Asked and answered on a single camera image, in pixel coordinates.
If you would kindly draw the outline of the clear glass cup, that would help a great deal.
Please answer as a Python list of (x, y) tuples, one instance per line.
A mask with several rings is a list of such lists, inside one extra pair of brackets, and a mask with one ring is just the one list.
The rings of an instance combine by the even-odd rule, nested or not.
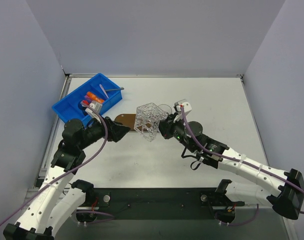
[(158, 108), (164, 111), (167, 115), (170, 115), (173, 113), (172, 108), (167, 104), (160, 104), (158, 105)]

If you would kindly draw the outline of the clear textured acrylic holder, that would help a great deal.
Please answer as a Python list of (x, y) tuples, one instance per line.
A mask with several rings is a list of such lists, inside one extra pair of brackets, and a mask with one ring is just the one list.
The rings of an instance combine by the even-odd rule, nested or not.
[(160, 121), (165, 120), (167, 116), (167, 112), (152, 102), (138, 106), (136, 108), (134, 130), (151, 142), (156, 138)]

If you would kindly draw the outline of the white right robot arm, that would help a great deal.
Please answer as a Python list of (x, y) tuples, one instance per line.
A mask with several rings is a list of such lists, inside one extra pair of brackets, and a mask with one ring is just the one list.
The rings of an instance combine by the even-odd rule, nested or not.
[(272, 207), (279, 215), (297, 220), (304, 202), (304, 178), (300, 171), (285, 171), (254, 161), (236, 152), (224, 143), (203, 134), (202, 125), (196, 121), (188, 124), (176, 120), (177, 114), (169, 115), (159, 123), (163, 138), (175, 138), (190, 151), (194, 161), (190, 168), (200, 165), (234, 173), (257, 185), (245, 186), (232, 180), (222, 180), (217, 191), (231, 202), (261, 204)]

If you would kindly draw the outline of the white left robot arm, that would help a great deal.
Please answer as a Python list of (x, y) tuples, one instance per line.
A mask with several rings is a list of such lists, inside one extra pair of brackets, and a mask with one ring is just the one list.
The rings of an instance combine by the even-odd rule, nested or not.
[(79, 119), (64, 125), (62, 140), (54, 154), (44, 182), (29, 206), (14, 224), (7, 224), (3, 236), (9, 240), (51, 240), (66, 219), (80, 206), (94, 201), (93, 184), (77, 180), (72, 192), (59, 199), (65, 186), (85, 165), (84, 149), (103, 139), (104, 143), (120, 141), (131, 128), (109, 117), (98, 117), (84, 126)]

